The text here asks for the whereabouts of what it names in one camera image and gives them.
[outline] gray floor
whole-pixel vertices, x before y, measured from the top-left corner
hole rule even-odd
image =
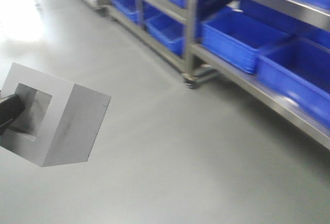
[[[198,90],[80,0],[40,0],[12,62],[113,96],[87,163],[39,168],[0,149],[0,223],[330,223],[330,152],[225,79]]]

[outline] gray block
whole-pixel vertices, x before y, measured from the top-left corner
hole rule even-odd
[[[39,166],[88,160],[110,96],[16,63],[1,90],[14,93],[26,109],[0,146]]]

